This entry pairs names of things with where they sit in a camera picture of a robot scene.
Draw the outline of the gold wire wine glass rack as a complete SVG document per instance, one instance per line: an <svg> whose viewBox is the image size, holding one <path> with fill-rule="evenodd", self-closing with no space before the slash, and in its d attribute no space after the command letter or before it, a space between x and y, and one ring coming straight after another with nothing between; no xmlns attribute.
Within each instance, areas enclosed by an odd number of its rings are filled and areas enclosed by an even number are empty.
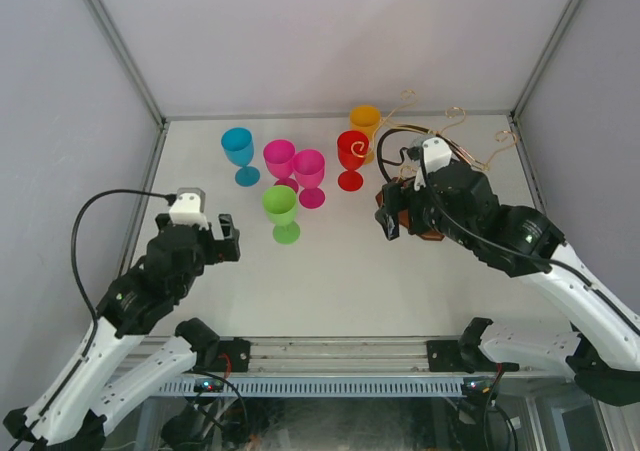
<svg viewBox="0 0 640 451"><path fill-rule="evenodd" d="M349 153L357 158L363 158L367 161L369 158L376 157L377 163L381 165L380 173L383 175L384 179L391 182L404 182L410 178L414 178L417 174L417 169L414 168L411 164L405 163L405 155L408 153L407 150L400 150L400 161L392 162L389 160L384 160L382 158L381 151L374 151L374 144L383 144L383 138L377 138L377 132L383 127L388 127L388 134L391 134L392 131L399 132L410 132L419 135L425 135L429 138L435 137L441 140L444 140L450 149L452 150L452 155L456 157L459 161L465 162L469 164L474 170L477 171L489 171L490 163L495 158L498 153L504 152L512 147L515 147L519 138L515 132L511 130L502 130L495 133L494 140L503 143L506 140L511 140L511 143L507 146L497 149L494 151L491 156L485 161L480 161L476 159L469 151L467 151L464 147L445 136L446 131L449 128L454 128L456 126L461 125L467 119L466 111L461 107L450 107L445 111L445 116L448 119L454 119L456 116L462 116L459 121L452 122L449 125L445 126L441 130L432 130L428 128L423 128L413 124L398 124L392 120L392 116L396 114L398 111L403 110L405 108L410 108L415 106L418 102L417 94L411 89L405 89L400 93L400 100L403 101L403 104L395 107L392 111L390 111L385 117L381 117L377 124L373 124L372 135L369 138L369 143L366 144L363 139L356 140L353 144L349 146Z"/></svg>

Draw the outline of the green plastic wine glass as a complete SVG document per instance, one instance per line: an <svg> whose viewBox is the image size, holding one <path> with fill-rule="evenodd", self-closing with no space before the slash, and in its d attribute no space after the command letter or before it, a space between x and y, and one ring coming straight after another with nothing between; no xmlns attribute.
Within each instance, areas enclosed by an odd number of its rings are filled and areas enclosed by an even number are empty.
<svg viewBox="0 0 640 451"><path fill-rule="evenodd" d="M289 245L299 239L300 227L295 221L297 204L297 194L289 186L272 186L263 193L262 206L274 226L272 236L279 244Z"/></svg>

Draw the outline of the pink wine glass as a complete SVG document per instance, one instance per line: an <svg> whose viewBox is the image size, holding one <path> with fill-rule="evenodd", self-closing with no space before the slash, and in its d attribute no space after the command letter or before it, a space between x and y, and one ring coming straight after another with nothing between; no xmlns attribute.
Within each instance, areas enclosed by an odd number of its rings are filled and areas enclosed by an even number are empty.
<svg viewBox="0 0 640 451"><path fill-rule="evenodd" d="M324 155L315 149L299 151L293 158L293 172L302 187L299 202L306 209L317 209L324 204L325 194L320 188L325 177Z"/></svg>
<svg viewBox="0 0 640 451"><path fill-rule="evenodd" d="M263 158L269 173L276 178L276 185L288 186L295 193L299 190L293 174L293 158L296 155L295 145L285 139L269 142L263 149Z"/></svg>

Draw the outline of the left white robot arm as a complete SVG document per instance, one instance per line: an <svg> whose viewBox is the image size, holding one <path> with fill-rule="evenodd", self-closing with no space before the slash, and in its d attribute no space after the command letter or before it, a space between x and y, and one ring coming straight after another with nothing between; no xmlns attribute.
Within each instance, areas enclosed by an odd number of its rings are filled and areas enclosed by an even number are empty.
<svg viewBox="0 0 640 451"><path fill-rule="evenodd" d="M239 230L228 214L218 220L220 239L204 216L180 224L168 214L157 217L157 236L148 242L145 255L110 284L72 360L34 404L5 416L3 425L16 443L29 442L35 450L73 443L97 446L161 384L193 368L215 366L220 337L191 318L176 327L158 352L115 383L109 381L206 267L239 260Z"/></svg>

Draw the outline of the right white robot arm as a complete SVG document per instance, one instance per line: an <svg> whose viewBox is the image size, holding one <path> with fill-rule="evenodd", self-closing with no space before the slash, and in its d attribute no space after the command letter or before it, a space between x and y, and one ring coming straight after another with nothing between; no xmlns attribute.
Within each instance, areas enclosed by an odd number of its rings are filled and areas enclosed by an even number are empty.
<svg viewBox="0 0 640 451"><path fill-rule="evenodd" d="M611 406L639 401L639 317L580 261L564 234L528 206L499 202L487 176L460 161L379 192L376 221L398 238L401 215L411 235L438 232L488 267L537 290L570 322L567 333L520 332L476 317L458 340L470 371L526 366L565 376Z"/></svg>

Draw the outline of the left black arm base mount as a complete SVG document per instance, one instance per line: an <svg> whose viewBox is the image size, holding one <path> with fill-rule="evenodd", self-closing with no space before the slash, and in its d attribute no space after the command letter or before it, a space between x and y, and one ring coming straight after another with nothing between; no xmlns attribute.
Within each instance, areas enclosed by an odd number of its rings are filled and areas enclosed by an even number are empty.
<svg viewBox="0 0 640 451"><path fill-rule="evenodd" d="M196 366L207 372L246 373L249 370L251 342L235 337L221 340L215 348L206 350L199 356Z"/></svg>

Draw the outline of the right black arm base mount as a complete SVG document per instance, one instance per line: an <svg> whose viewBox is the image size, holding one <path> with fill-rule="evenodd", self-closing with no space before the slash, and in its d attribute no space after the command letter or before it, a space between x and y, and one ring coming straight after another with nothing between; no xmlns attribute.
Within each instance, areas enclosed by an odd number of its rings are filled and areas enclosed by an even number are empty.
<svg viewBox="0 0 640 451"><path fill-rule="evenodd" d="M465 372L468 374L498 371L518 372L517 363L495 361L478 346L460 345L454 339L431 339L426 342L428 367L431 372Z"/></svg>

